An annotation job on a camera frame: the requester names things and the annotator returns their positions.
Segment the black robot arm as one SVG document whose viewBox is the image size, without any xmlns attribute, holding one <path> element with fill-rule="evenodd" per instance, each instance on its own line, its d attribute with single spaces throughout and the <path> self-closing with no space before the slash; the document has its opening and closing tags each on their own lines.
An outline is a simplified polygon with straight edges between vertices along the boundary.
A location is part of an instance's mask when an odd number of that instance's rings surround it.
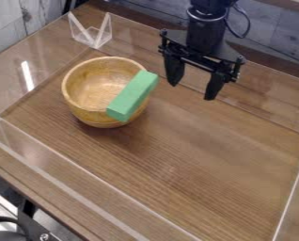
<svg viewBox="0 0 299 241">
<path fill-rule="evenodd" d="M 238 6 L 239 0 L 190 0 L 187 9 L 188 26 L 186 30 L 163 29 L 159 52 L 163 56 L 166 78 L 176 86 L 184 76 L 184 66 L 190 64 L 211 74 L 203 98 L 216 99 L 224 84 L 236 82 L 246 57 L 226 43 L 224 32 L 243 38 L 227 22 L 230 9 L 246 12 Z"/>
</svg>

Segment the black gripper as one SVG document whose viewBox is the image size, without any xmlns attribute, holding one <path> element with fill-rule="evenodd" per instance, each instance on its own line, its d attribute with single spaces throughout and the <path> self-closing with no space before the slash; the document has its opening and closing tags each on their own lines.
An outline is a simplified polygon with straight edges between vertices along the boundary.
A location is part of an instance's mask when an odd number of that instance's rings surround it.
<svg viewBox="0 0 299 241">
<path fill-rule="evenodd" d="M 212 101 L 223 89 L 224 82 L 238 81 L 246 58 L 224 40 L 210 54 L 203 54 L 186 44 L 186 37 L 186 30 L 160 30 L 159 52 L 164 58 L 166 78 L 170 85 L 175 87 L 182 81 L 186 64 L 210 72 L 211 79 L 203 98 Z"/>
</svg>

